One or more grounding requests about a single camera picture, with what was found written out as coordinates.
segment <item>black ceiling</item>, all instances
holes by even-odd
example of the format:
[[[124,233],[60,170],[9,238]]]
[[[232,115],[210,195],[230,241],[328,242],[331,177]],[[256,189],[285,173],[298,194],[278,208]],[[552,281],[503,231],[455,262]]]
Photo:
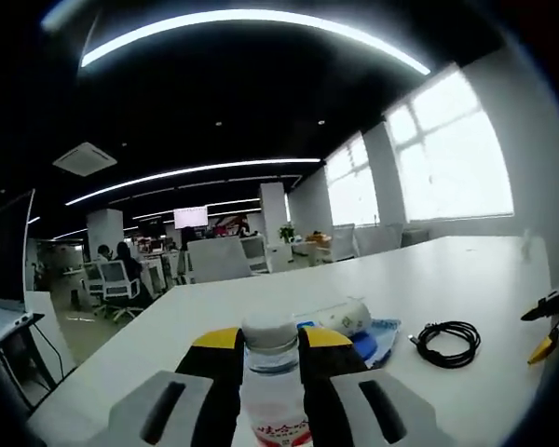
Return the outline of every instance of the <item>black ceiling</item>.
[[[112,184],[217,162],[324,157],[426,78],[369,47],[302,26],[269,22],[195,25],[152,35],[79,69],[91,50],[147,23],[178,15],[264,7],[323,17],[389,41],[434,73],[473,61],[498,36],[457,1],[87,2],[58,33],[39,21],[54,2],[26,2],[0,47],[0,204],[37,189],[36,237],[84,225],[104,206],[132,216],[251,198],[259,181],[217,183],[140,196],[189,183],[308,175],[311,165],[249,167],[141,183],[64,203]],[[325,121],[323,126],[318,122]],[[51,163],[91,142],[117,164],[87,178]],[[284,178],[291,187],[297,177]]]

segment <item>ceiling vent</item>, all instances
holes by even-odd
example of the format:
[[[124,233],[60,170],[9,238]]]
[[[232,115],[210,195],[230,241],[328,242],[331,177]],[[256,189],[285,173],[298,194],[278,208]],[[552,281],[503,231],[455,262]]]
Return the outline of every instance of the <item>ceiling vent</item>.
[[[58,158],[52,165],[81,177],[87,177],[98,170],[108,168],[116,163],[115,159],[90,142],[83,142],[72,151]]]

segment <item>bright window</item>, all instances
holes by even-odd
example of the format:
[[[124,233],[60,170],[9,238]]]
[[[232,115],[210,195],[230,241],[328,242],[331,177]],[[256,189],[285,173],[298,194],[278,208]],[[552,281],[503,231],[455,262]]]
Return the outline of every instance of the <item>bright window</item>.
[[[292,220],[292,216],[290,215],[290,202],[288,202],[288,195],[283,195],[283,203],[286,205],[286,217],[288,218],[288,222]]]
[[[408,222],[513,214],[497,135],[458,69],[414,92],[387,122]]]
[[[360,133],[326,161],[325,175],[334,225],[378,223],[375,183]]]

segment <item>water bottle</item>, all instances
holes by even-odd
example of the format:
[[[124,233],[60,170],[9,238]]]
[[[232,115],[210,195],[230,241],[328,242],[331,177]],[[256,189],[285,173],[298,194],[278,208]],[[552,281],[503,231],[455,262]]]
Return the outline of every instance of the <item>water bottle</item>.
[[[240,401],[258,445],[312,446],[295,324],[288,318],[257,316],[245,319],[242,331],[246,357]]]

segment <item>coiled cable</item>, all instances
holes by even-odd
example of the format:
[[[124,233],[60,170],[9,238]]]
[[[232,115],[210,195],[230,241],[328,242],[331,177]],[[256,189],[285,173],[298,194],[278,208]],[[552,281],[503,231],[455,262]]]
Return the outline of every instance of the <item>coiled cable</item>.
[[[429,342],[441,332],[451,333],[462,340],[466,340],[470,347],[464,352],[451,356],[446,356],[439,351],[429,349]],[[474,326],[464,321],[430,323],[425,326],[425,329],[423,329],[417,337],[409,335],[408,339],[416,345],[416,350],[418,354],[420,354],[420,357],[435,366],[448,370],[462,368],[470,364],[476,356],[478,347],[481,345],[481,335]]]

